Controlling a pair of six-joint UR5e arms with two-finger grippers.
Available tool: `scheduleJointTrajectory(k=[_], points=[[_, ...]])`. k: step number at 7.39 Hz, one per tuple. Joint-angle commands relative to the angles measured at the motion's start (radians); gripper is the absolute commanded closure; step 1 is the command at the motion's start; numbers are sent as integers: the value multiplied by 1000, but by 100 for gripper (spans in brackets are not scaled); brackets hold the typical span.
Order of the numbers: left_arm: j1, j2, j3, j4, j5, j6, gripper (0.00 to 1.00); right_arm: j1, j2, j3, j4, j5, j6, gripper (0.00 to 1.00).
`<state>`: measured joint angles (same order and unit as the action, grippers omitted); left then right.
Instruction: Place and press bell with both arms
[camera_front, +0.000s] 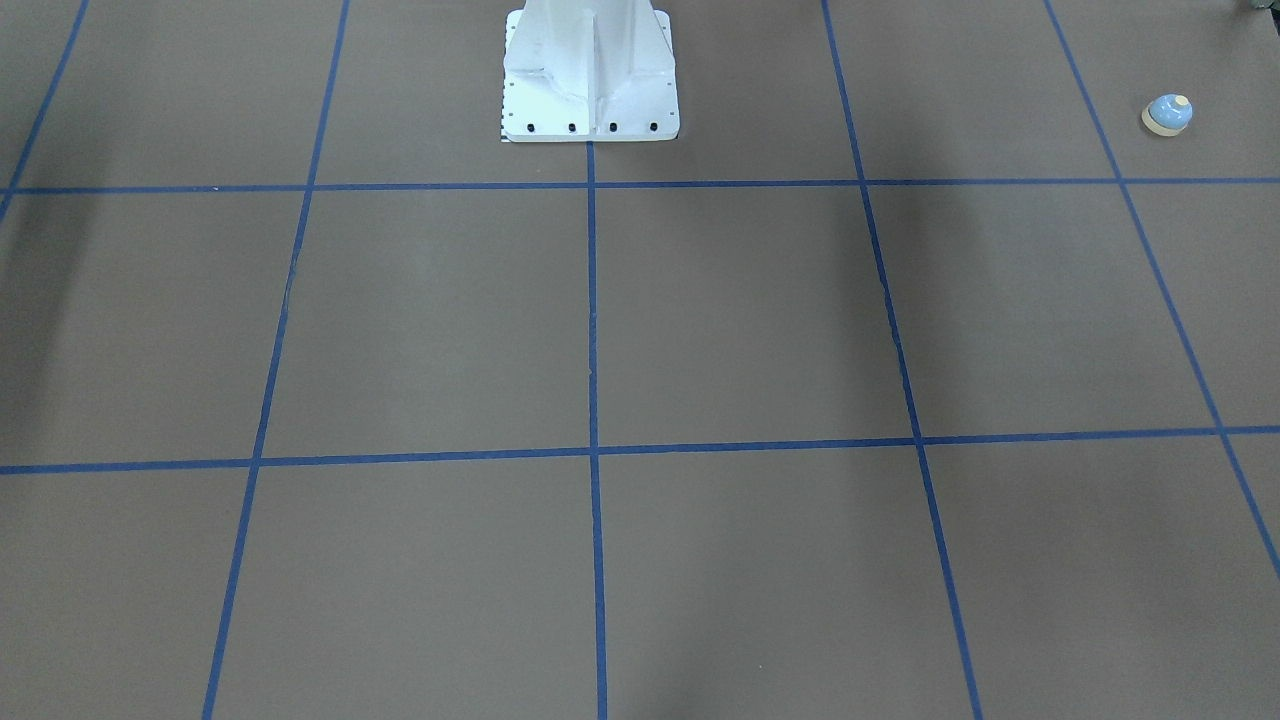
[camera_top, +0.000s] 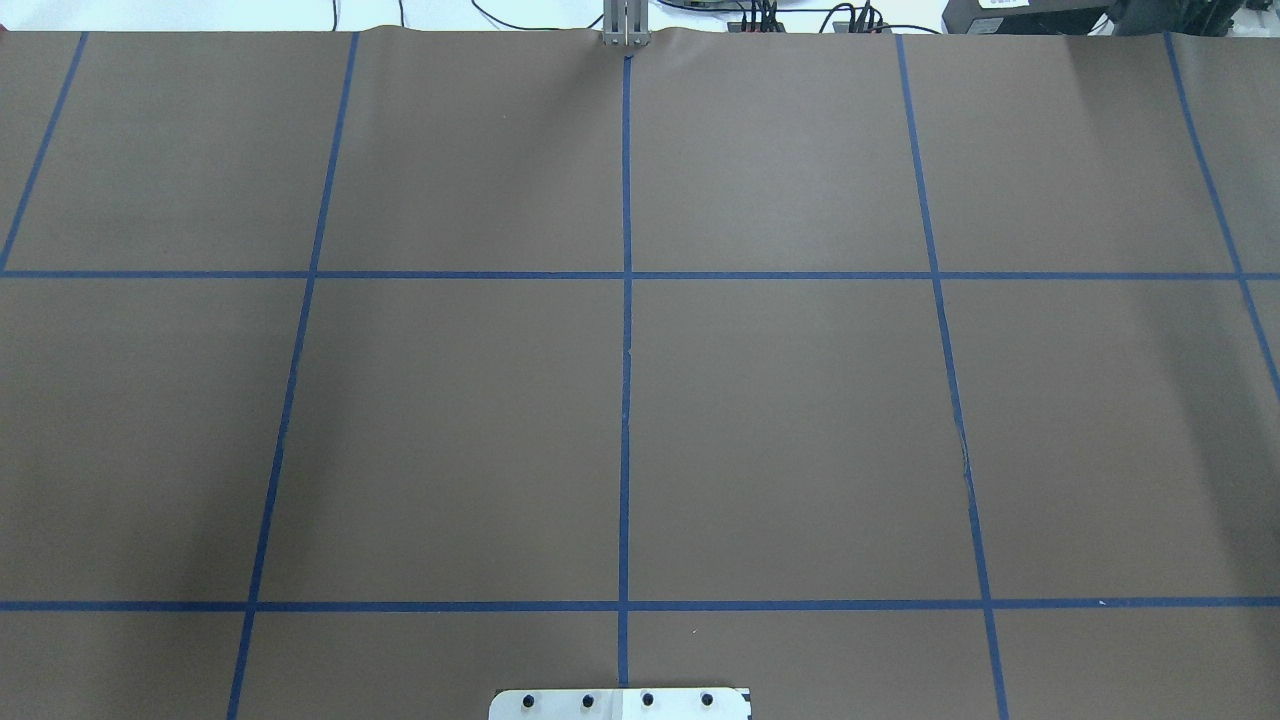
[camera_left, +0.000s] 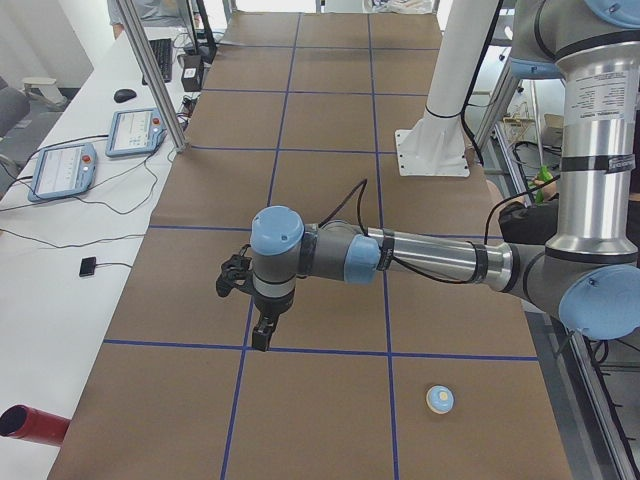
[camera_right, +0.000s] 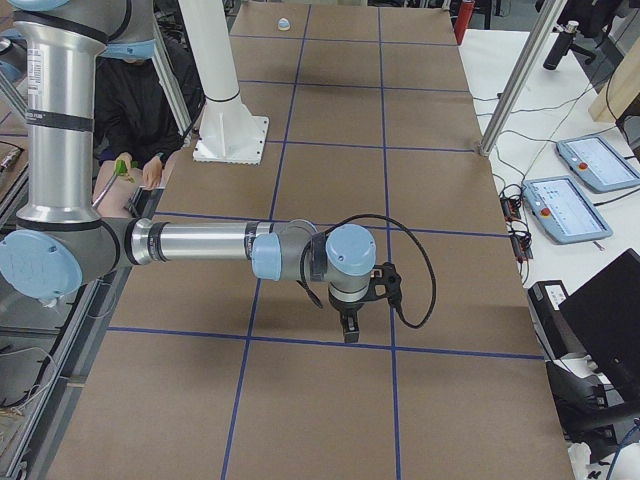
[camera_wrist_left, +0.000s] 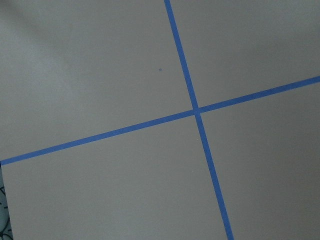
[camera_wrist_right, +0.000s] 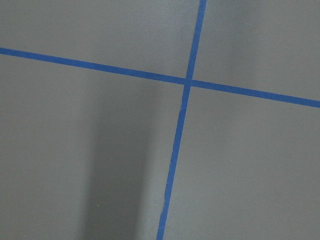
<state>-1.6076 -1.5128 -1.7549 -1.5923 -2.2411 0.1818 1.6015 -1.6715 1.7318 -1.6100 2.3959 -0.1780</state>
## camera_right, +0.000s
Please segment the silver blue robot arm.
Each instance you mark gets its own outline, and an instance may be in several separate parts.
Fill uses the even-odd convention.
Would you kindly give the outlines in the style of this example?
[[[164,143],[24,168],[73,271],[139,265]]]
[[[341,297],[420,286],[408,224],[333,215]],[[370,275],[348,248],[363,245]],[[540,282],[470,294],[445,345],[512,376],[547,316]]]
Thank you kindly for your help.
[[[27,43],[29,194],[1,243],[1,272],[21,294],[51,303],[112,271],[154,261],[247,260],[260,279],[324,281],[343,336],[375,290],[376,245],[354,224],[318,232],[305,220],[156,223],[104,218],[92,204],[97,57],[155,51],[149,1],[17,1]]]

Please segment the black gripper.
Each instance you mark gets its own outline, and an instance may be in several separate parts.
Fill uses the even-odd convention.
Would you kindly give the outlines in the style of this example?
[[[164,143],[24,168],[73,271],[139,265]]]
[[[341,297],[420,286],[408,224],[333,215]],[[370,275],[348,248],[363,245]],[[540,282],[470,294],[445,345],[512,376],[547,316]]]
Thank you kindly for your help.
[[[329,302],[340,313],[340,323],[345,343],[357,343],[359,341],[359,324],[357,311],[364,304],[363,298],[366,290],[345,292],[335,286],[328,288]]]

